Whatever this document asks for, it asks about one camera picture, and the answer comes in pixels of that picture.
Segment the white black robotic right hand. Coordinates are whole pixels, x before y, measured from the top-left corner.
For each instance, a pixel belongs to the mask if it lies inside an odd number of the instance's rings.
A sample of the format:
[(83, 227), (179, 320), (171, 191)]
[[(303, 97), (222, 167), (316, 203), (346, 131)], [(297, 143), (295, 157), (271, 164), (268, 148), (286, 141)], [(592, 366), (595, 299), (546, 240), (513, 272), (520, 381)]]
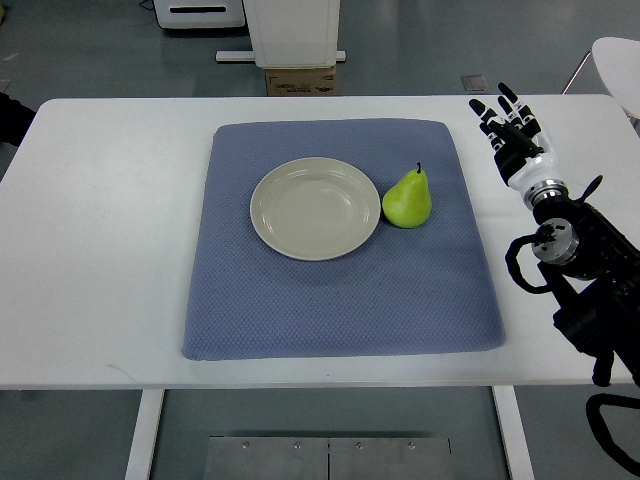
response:
[(500, 83), (498, 103), (504, 114), (478, 99), (469, 106), (480, 119), (479, 128), (494, 151), (494, 162), (501, 179), (508, 185), (519, 173), (525, 172), (528, 160), (546, 153), (542, 143), (542, 128), (530, 107), (505, 83)]

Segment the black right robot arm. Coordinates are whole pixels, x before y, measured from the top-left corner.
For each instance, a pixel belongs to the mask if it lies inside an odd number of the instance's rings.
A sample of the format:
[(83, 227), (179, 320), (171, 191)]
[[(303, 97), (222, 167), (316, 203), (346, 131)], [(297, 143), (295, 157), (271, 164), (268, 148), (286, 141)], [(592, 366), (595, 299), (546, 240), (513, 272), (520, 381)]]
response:
[(594, 358), (592, 381), (606, 388), (620, 359), (639, 379), (639, 251), (585, 197), (572, 199), (559, 180), (527, 188), (525, 204), (538, 225), (513, 240), (509, 275), (532, 294), (552, 294), (557, 330)]

